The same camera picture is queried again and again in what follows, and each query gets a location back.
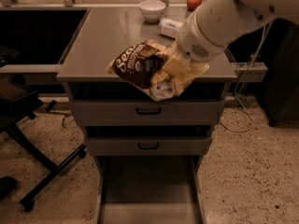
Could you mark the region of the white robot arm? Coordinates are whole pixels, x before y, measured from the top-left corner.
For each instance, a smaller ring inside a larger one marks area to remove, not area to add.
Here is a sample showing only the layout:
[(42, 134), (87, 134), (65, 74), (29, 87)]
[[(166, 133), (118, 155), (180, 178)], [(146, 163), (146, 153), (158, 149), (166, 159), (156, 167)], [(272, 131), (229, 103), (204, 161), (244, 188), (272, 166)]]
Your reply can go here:
[(278, 18), (299, 22), (299, 0), (206, 0), (183, 22), (151, 84), (202, 75), (229, 44)]

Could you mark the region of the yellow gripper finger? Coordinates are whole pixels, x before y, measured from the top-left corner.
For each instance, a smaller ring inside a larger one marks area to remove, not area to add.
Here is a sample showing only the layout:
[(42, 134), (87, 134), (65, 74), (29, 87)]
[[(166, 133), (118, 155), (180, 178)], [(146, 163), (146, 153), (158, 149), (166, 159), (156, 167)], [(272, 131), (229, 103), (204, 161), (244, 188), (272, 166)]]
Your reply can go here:
[(175, 77), (184, 74), (190, 69), (191, 60), (178, 54), (172, 55), (163, 66), (151, 77), (153, 86), (162, 82), (171, 82)]

